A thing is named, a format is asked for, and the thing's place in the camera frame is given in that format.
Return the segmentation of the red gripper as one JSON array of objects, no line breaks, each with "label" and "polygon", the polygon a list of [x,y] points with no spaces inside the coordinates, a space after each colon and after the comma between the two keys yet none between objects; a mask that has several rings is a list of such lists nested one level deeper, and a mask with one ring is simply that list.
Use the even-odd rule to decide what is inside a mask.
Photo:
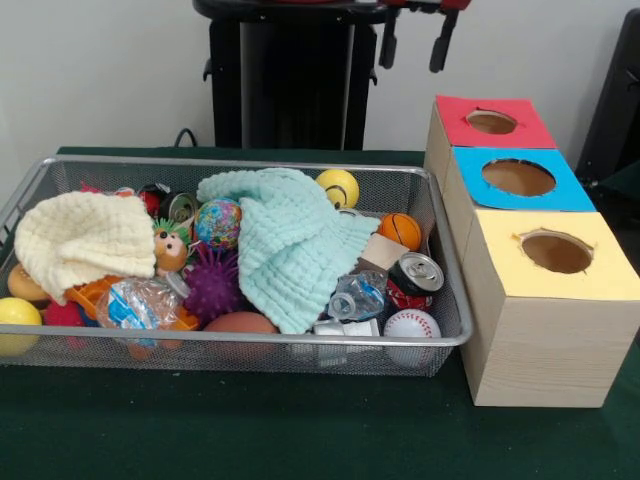
[{"label": "red gripper", "polygon": [[445,11],[444,22],[439,36],[435,39],[429,70],[432,73],[441,72],[446,63],[449,45],[456,27],[459,11],[465,10],[471,0],[380,0],[381,4],[389,7],[386,11],[382,43],[379,55],[379,65],[384,69],[391,69],[394,65],[397,38],[395,35],[398,8],[412,11]]}]

